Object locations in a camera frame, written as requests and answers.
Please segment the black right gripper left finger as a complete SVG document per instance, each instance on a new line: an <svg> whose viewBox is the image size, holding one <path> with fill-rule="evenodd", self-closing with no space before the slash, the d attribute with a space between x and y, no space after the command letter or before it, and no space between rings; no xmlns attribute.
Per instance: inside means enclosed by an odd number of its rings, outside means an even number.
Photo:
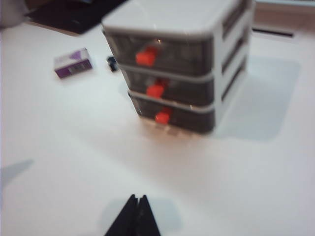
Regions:
<svg viewBox="0 0 315 236"><path fill-rule="evenodd" d="M138 198L132 194L104 235L137 236L137 208Z"/></svg>

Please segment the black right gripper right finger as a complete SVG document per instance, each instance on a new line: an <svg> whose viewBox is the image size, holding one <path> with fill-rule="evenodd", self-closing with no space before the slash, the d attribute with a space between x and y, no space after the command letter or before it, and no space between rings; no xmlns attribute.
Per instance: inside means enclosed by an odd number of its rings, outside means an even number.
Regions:
<svg viewBox="0 0 315 236"><path fill-rule="evenodd" d="M137 235L160 236L158 225L146 195L139 200L137 212Z"/></svg>

